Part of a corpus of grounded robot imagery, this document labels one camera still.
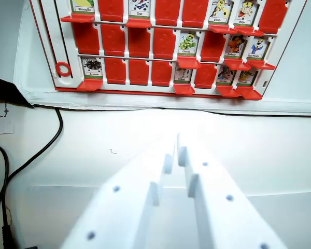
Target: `black cable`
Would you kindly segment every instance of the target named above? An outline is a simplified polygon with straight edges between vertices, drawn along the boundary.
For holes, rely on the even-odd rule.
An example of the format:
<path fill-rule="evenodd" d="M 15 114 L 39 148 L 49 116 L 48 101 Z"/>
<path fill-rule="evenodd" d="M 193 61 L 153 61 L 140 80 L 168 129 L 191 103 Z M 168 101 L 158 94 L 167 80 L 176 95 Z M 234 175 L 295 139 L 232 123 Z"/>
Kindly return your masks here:
<path fill-rule="evenodd" d="M 47 150 L 53 143 L 54 141 L 59 137 L 59 135 L 62 132 L 63 129 L 63 120 L 62 120 L 62 116 L 60 114 L 60 111 L 58 108 L 55 108 L 56 114 L 58 115 L 58 119 L 60 122 L 59 125 L 59 129 L 57 131 L 57 133 L 55 134 L 55 136 L 51 139 L 51 141 L 49 141 L 47 143 L 47 145 L 45 145 L 39 152 L 37 152 L 32 158 L 30 158 L 25 164 L 23 164 L 22 166 L 20 166 L 17 170 L 15 170 L 9 177 L 7 176 L 6 179 L 6 174 L 5 174 L 5 179 L 6 182 L 4 182 L 4 185 L 0 191 L 0 203 L 1 201 L 3 202 L 3 213 L 6 214 L 6 220 L 7 220 L 7 213 L 6 213 L 6 204 L 5 204 L 5 195 L 6 195 L 6 189 L 8 187 L 8 184 L 10 183 L 10 181 L 18 174 L 20 173 L 22 170 L 24 170 L 32 161 L 34 161 L 37 157 L 39 157 L 45 150 Z M 4 156 L 4 160 L 5 160 L 5 166 L 6 166 L 6 172 L 7 174 L 9 174 L 9 162 L 8 162 L 8 157 L 6 152 L 0 147 L 0 151 L 2 152 L 3 156 Z"/>
<path fill-rule="evenodd" d="M 4 161 L 5 161 L 5 178 L 4 178 L 4 184 L 2 186 L 2 189 L 6 189 L 7 183 L 8 183 L 8 176 L 9 176 L 9 160 L 8 160 L 7 153 L 2 147 L 0 147 L 0 152 L 2 153 L 4 157 Z M 6 196 L 6 192 L 4 191 L 3 196 L 2 196 L 2 216 L 3 216 L 4 226 L 8 226 L 5 196 Z"/>

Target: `white plastic part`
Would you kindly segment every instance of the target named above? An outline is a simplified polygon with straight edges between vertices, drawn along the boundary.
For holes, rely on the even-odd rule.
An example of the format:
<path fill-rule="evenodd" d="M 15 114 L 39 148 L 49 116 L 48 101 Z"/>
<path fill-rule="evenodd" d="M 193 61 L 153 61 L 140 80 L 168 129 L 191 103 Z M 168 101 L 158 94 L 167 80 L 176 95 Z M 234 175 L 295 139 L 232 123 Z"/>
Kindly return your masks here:
<path fill-rule="evenodd" d="M 174 156 L 185 167 L 187 198 L 194 199 L 200 249 L 285 249 L 231 179 L 200 142 L 178 135 L 135 157 L 95 195 L 61 249 L 142 249 L 152 208 L 161 205 L 162 176 Z"/>

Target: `power cord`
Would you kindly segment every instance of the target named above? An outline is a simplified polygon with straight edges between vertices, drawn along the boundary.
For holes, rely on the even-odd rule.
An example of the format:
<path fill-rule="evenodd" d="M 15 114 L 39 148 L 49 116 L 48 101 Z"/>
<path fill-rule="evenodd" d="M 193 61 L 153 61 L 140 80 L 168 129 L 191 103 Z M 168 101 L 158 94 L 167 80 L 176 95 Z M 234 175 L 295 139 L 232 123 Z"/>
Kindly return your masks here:
<path fill-rule="evenodd" d="M 18 248 L 16 242 L 12 236 L 10 225 L 8 225 L 7 212 L 6 212 L 6 189 L 10 181 L 22 170 L 24 170 L 31 162 L 33 162 L 37 157 L 39 157 L 45 150 L 47 150 L 55 140 L 59 137 L 63 129 L 63 120 L 58 108 L 55 108 L 56 114 L 58 115 L 58 119 L 60 122 L 59 129 L 55 136 L 45 145 L 39 152 L 37 152 L 32 158 L 30 158 L 25 164 L 20 166 L 17 170 L 15 170 L 10 176 L 9 175 L 9 160 L 7 153 L 5 150 L 0 147 L 0 152 L 2 153 L 5 160 L 5 179 L 2 189 L 0 191 L 0 203 L 2 202 L 2 213 L 3 213 L 3 223 L 2 227 L 3 231 L 3 241 L 4 241 L 4 249 L 15 249 Z"/>

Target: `black connector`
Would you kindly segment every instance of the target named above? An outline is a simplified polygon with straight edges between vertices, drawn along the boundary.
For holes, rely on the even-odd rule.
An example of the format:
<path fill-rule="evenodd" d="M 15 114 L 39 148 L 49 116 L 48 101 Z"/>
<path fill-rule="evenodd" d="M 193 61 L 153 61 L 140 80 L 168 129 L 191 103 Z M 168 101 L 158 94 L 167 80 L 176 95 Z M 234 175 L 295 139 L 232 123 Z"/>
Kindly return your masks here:
<path fill-rule="evenodd" d="M 15 239 L 12 236 L 10 226 L 2 227 L 2 237 L 4 240 L 4 249 L 18 249 Z"/>

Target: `red tab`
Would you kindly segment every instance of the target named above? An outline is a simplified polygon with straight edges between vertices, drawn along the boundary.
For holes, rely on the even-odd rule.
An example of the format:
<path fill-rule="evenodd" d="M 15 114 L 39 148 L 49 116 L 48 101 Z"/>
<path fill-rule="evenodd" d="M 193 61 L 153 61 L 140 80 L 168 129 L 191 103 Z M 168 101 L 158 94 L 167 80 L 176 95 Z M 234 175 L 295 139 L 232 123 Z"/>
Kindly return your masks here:
<path fill-rule="evenodd" d="M 209 24 L 208 29 L 213 31 L 214 33 L 219 34 L 237 34 L 236 29 L 231 29 L 229 25 L 222 25 L 222 24 Z"/>
<path fill-rule="evenodd" d="M 138 27 L 146 29 L 152 27 L 150 18 L 131 18 L 129 17 L 128 22 L 126 23 L 127 27 Z"/>
<path fill-rule="evenodd" d="M 144 60 L 129 60 L 129 79 L 131 85 L 147 86 L 149 65 Z"/>
<path fill-rule="evenodd" d="M 173 58 L 176 35 L 172 29 L 154 28 L 153 53 L 156 59 Z"/>
<path fill-rule="evenodd" d="M 79 22 L 79 23 L 93 22 L 94 15 L 72 13 L 72 16 L 63 17 L 60 20 L 62 22 Z"/>
<path fill-rule="evenodd" d="M 79 53 L 99 54 L 98 30 L 92 23 L 72 23 Z"/>
<path fill-rule="evenodd" d="M 197 58 L 193 56 L 178 56 L 177 63 L 180 68 L 198 69 L 201 67 Z"/>
<path fill-rule="evenodd" d="M 149 58 L 151 34 L 147 29 L 128 28 L 128 47 L 130 57 Z"/>
<path fill-rule="evenodd" d="M 109 84 L 125 84 L 125 63 L 117 58 L 105 58 L 107 82 Z"/>
<path fill-rule="evenodd" d="M 217 91 L 224 97 L 239 97 L 241 94 L 233 89 L 233 86 L 217 86 Z"/>
<path fill-rule="evenodd" d="M 225 59 L 224 63 L 231 69 L 231 70 L 242 70 L 247 71 L 251 69 L 247 63 L 243 63 L 242 59 Z"/>
<path fill-rule="evenodd" d="M 174 83 L 174 91 L 178 95 L 193 95 L 195 93 L 190 84 Z"/>
<path fill-rule="evenodd" d="M 259 60 L 248 60 L 247 64 L 249 66 L 252 66 L 257 69 L 262 69 L 262 70 L 274 70 L 276 68 L 275 66 L 265 63 L 265 61 L 259 61 Z"/>
<path fill-rule="evenodd" d="M 153 61 L 152 63 L 152 85 L 158 87 L 169 87 L 173 67 L 167 61 Z"/>
<path fill-rule="evenodd" d="M 286 0 L 267 0 L 259 21 L 259 30 L 277 34 L 287 13 Z"/>
<path fill-rule="evenodd" d="M 253 87 L 237 87 L 236 91 L 246 100 L 261 100 L 263 96 L 253 89 Z"/>
<path fill-rule="evenodd" d="M 212 31 L 205 32 L 202 48 L 202 61 L 219 62 L 226 38 Z"/>
<path fill-rule="evenodd" d="M 183 6 L 183 27 L 203 27 L 209 0 L 185 0 Z"/>
<path fill-rule="evenodd" d="M 123 22 L 123 0 L 98 1 L 102 21 Z"/>
<path fill-rule="evenodd" d="M 217 74 L 214 64 L 203 64 L 197 70 L 195 78 L 195 88 L 210 89 Z"/>
<path fill-rule="evenodd" d="M 156 0 L 155 23 L 163 26 L 176 26 L 181 0 Z"/>
<path fill-rule="evenodd" d="M 120 25 L 101 24 L 103 48 L 106 56 L 124 56 L 125 38 Z"/>
<path fill-rule="evenodd" d="M 78 87 L 77 91 L 95 91 L 103 86 L 102 79 L 85 79 Z"/>

